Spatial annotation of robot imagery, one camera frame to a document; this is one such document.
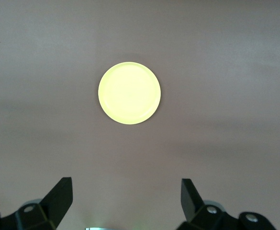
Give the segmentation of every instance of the glowing circle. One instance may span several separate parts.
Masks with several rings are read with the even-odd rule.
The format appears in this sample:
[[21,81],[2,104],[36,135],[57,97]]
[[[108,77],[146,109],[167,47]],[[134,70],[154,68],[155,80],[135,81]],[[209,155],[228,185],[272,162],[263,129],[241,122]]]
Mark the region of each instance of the glowing circle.
[[103,75],[98,97],[110,118],[133,125],[154,114],[160,102],[161,89],[149,68],[135,62],[123,62]]

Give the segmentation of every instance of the screw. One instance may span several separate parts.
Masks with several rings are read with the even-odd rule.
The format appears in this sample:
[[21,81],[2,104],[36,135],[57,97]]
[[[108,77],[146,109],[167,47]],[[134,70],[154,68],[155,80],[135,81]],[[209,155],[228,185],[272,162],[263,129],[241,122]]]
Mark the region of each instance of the screw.
[[24,212],[30,212],[34,209],[34,206],[28,206],[24,209]]
[[258,222],[258,218],[253,214],[247,214],[246,218],[251,222]]
[[212,214],[217,213],[216,208],[215,208],[215,207],[212,207],[212,206],[208,206],[208,207],[207,207],[207,210],[208,210],[208,212],[210,212],[210,213],[212,213]]

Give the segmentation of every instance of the yellow disc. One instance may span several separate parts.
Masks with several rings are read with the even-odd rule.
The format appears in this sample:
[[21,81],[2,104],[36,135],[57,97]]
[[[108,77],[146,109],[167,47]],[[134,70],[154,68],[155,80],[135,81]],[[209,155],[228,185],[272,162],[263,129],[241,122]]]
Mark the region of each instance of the yellow disc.
[[103,75],[98,98],[110,118],[132,125],[154,114],[160,102],[161,89],[149,68],[135,62],[123,62]]

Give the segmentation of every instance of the bolt head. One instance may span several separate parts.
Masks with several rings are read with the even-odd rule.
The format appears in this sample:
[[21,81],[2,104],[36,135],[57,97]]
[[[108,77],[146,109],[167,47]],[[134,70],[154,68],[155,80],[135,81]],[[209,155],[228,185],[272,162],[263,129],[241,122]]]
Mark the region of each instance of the bolt head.
[[24,212],[30,212],[34,209],[34,206],[28,206],[24,209]]
[[246,219],[248,219],[251,222],[258,222],[258,218],[253,214],[247,214]]
[[207,207],[207,210],[208,212],[210,212],[211,214],[216,214],[217,213],[217,210],[215,207],[212,207],[212,206],[208,206]]

